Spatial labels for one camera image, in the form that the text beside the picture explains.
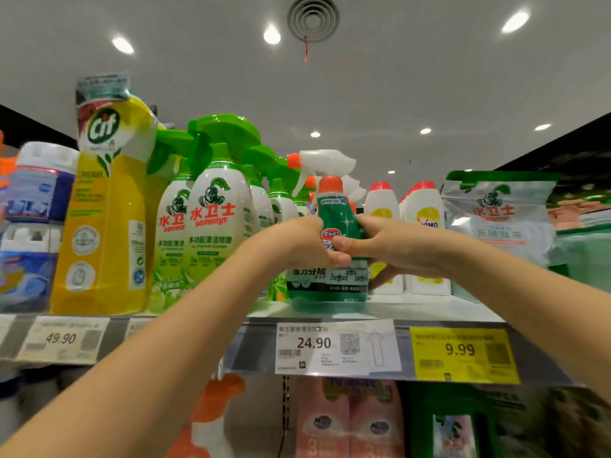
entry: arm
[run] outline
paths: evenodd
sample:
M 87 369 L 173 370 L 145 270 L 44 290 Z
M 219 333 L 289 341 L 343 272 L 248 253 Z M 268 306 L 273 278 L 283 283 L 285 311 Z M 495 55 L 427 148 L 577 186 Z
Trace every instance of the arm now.
M 294 264 L 332 267 L 350 261 L 346 254 L 327 252 L 322 226 L 318 217 L 307 217 L 247 240 L 23 426 L 0 449 L 0 458 L 164 457 L 273 277 Z
M 611 402 L 611 295 L 449 230 L 359 215 L 369 239 L 334 238 L 336 250 L 398 274 L 449 278 L 476 296 L 581 382 Z

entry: white price tag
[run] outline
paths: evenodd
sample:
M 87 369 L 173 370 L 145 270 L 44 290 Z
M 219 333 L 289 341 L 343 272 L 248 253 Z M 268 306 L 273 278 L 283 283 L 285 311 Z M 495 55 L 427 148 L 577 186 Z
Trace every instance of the white price tag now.
M 392 320 L 276 327 L 276 374 L 367 376 L 378 371 L 401 371 Z
M 18 362 L 96 362 L 110 318 L 37 316 L 17 355 Z
M 127 329 L 125 330 L 125 338 L 124 341 L 131 338 L 134 334 L 144 328 L 144 325 L 151 321 L 152 318 L 130 318 L 130 322 L 127 324 Z
M 13 324 L 15 317 L 16 315 L 0 315 L 0 346 L 4 342 L 9 329 L 11 329 L 11 324 Z

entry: hand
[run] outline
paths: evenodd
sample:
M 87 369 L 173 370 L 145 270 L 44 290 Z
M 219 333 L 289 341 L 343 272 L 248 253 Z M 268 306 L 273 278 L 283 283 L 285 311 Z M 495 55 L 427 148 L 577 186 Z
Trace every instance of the hand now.
M 370 289 L 401 274 L 447 278 L 444 264 L 450 256 L 448 253 L 459 246 L 461 241 L 468 242 L 470 239 L 453 231 L 382 217 L 360 214 L 356 219 L 368 239 L 336 236 L 333 238 L 333 247 L 352 257 L 371 258 L 370 263 L 386 263 L 386 268 L 371 280 Z
M 323 225 L 317 215 L 307 215 L 266 228 L 253 238 L 265 241 L 267 248 L 280 249 L 283 270 L 349 266 L 350 255 L 325 248 L 320 237 Z

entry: yellow price tag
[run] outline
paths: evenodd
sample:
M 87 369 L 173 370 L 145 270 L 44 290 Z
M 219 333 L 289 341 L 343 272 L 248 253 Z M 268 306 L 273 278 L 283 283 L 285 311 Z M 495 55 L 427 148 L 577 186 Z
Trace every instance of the yellow price tag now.
M 410 327 L 409 331 L 420 380 L 520 384 L 504 329 Z

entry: price tag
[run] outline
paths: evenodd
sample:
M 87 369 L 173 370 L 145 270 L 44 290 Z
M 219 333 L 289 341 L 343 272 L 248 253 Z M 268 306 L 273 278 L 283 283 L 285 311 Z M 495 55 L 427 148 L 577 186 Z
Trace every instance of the price tag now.
M 409 329 L 416 377 L 424 381 L 520 384 L 504 329 Z
M 368 376 L 401 371 L 392 320 L 278 323 L 276 374 Z
M 0 345 L 4 342 L 6 334 L 9 333 L 15 317 L 16 315 L 0 315 Z
M 144 325 L 151 321 L 152 318 L 130 318 L 130 322 L 127 324 L 127 329 L 125 330 L 125 338 L 124 341 L 131 338 L 134 334 L 144 328 Z
M 110 318 L 37 316 L 18 362 L 94 364 Z

